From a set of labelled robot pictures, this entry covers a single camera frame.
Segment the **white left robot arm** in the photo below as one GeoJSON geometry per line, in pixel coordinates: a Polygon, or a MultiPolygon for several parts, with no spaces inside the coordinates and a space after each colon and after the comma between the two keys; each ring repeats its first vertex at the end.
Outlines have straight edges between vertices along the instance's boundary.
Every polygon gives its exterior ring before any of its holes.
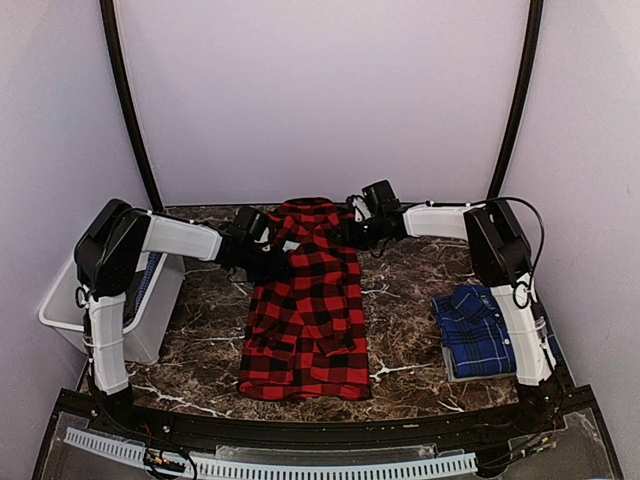
{"type": "Polygon", "coordinates": [[[84,309],[84,343],[92,381],[103,395],[129,387],[125,330],[142,319],[152,289],[169,257],[213,262],[227,271],[242,269],[254,283],[292,275],[286,252],[270,247],[274,231],[266,214],[243,206],[222,227],[129,203],[107,202],[74,249],[79,285],[76,303],[84,309]]]}

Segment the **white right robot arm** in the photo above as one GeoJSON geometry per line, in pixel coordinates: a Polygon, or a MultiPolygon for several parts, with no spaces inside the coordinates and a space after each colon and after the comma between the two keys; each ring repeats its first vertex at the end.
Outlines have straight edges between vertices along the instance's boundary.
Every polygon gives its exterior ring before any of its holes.
{"type": "Polygon", "coordinates": [[[555,370],[534,275],[546,231],[528,201],[500,196],[475,202],[425,201],[403,204],[382,180],[346,198],[353,215],[343,220],[339,238],[358,250],[389,240],[442,237],[467,242],[475,276],[488,287],[503,313],[514,347],[519,384],[539,387],[555,370]]]}

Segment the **red black plaid shirt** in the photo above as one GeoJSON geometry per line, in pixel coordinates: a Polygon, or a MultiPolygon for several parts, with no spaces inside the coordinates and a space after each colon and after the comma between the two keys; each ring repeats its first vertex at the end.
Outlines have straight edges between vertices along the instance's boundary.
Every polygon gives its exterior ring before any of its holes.
{"type": "Polygon", "coordinates": [[[340,244],[348,211],[319,198],[292,199],[270,211],[269,246],[292,275],[255,284],[237,389],[263,401],[371,396],[361,268],[340,244]]]}

